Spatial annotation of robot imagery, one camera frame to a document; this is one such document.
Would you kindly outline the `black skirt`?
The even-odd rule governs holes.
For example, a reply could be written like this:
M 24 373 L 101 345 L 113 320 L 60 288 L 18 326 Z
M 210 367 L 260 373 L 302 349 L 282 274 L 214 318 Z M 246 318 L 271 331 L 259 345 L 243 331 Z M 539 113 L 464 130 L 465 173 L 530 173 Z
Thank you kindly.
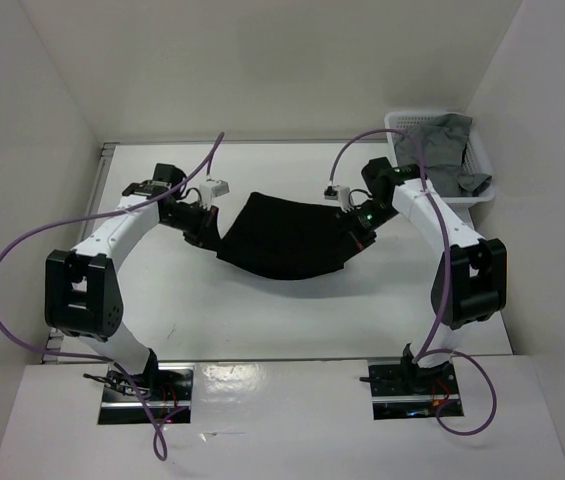
M 252 193 L 220 240 L 217 258 L 273 280 L 336 272 L 362 251 L 336 207 Z

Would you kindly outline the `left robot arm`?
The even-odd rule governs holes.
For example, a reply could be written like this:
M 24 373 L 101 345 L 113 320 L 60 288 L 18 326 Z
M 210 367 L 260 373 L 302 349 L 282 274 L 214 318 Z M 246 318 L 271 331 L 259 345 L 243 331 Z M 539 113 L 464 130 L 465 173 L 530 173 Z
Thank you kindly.
M 227 194 L 222 180 L 206 178 L 187 185 L 182 170 L 169 164 L 155 167 L 151 179 L 130 184 L 115 214 L 69 251 L 55 250 L 45 264 L 45 321 L 68 337 L 79 339 L 115 368 L 106 379 L 142 400 L 181 380 L 160 369 L 156 353 L 143 345 L 123 321 L 124 303 L 119 268 L 143 237 L 158 225 L 183 233 L 193 246 L 215 249 L 217 197 Z M 197 199 L 186 202 L 194 192 Z

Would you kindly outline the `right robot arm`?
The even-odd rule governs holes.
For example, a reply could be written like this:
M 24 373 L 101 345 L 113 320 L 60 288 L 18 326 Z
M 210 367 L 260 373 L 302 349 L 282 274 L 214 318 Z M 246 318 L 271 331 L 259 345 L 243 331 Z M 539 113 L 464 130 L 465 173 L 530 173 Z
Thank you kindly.
M 441 199 L 416 164 L 392 166 L 370 160 L 361 171 L 370 198 L 339 215 L 359 252 L 394 217 L 410 221 L 439 259 L 431 287 L 433 325 L 421 340 L 404 348 L 400 371 L 387 377 L 407 394 L 421 394 L 448 370 L 465 330 L 501 311 L 507 297 L 507 250 L 485 239 Z

